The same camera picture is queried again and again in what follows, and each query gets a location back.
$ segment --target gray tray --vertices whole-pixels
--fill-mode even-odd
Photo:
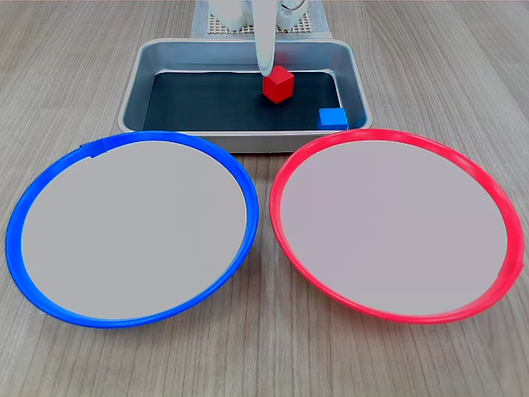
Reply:
[[[278,40],[275,54],[276,64],[290,71],[330,74],[350,128],[370,126],[371,114],[347,44],[332,39]],[[123,132],[143,129],[155,76],[166,72],[257,73],[255,43],[209,39],[158,39],[145,43],[136,57],[118,117]],[[179,132],[204,138],[231,153],[289,153],[334,131]]]

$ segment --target wood grain surface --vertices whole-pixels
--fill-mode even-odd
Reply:
[[[186,37],[193,2],[0,2],[0,234],[32,180],[118,133],[138,47]],[[529,5],[325,2],[359,64],[374,127],[469,156],[529,230]],[[268,219],[284,156],[239,156],[260,197],[245,264],[193,309],[97,330],[30,304],[0,258],[0,395],[526,396],[529,275],[486,313],[422,327],[331,301],[288,263]]]

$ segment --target cube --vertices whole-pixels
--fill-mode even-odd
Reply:
[[[344,131],[349,129],[346,110],[343,108],[320,109],[317,129],[328,131]]]
[[[294,93],[294,75],[283,66],[274,66],[270,76],[263,78],[263,94],[273,103],[281,103]]]

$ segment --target blue rim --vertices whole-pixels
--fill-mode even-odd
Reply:
[[[204,290],[201,294],[195,296],[184,304],[166,310],[161,313],[152,314],[146,317],[130,318],[123,320],[107,320],[100,318],[85,317],[69,310],[61,308],[54,304],[51,300],[46,298],[33,284],[30,276],[27,274],[26,266],[22,257],[22,231],[26,216],[31,208],[31,205],[36,200],[38,195],[44,187],[51,182],[57,175],[66,170],[71,165],[87,157],[96,157],[111,149],[119,146],[128,145],[130,143],[140,141],[167,141],[186,145],[197,149],[213,159],[221,163],[230,173],[235,177],[237,183],[240,185],[246,203],[246,230],[241,243],[241,247],[237,252],[232,263],[224,274],[210,287]],[[11,272],[11,276],[15,281],[18,289],[32,302],[37,308],[50,316],[67,323],[81,325],[91,328],[124,328],[135,327],[153,323],[163,320],[165,318],[182,313],[184,310],[190,309],[194,305],[205,300],[209,295],[213,294],[219,289],[241,266],[242,262],[248,255],[251,246],[254,243],[257,227],[259,223],[259,200],[255,186],[251,181],[250,176],[232,155],[224,151],[222,148],[213,145],[208,141],[195,136],[188,136],[178,132],[129,132],[115,136],[109,136],[85,145],[81,145],[77,150],[72,151],[53,165],[48,167],[33,183],[27,188],[15,207],[6,233],[6,258],[7,267]]]

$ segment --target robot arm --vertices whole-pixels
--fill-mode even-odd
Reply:
[[[231,31],[246,23],[254,26],[255,51],[259,71],[264,77],[274,67],[275,30],[291,29],[307,12],[308,0],[253,0],[253,10],[243,7],[241,0],[209,0],[211,14]]]

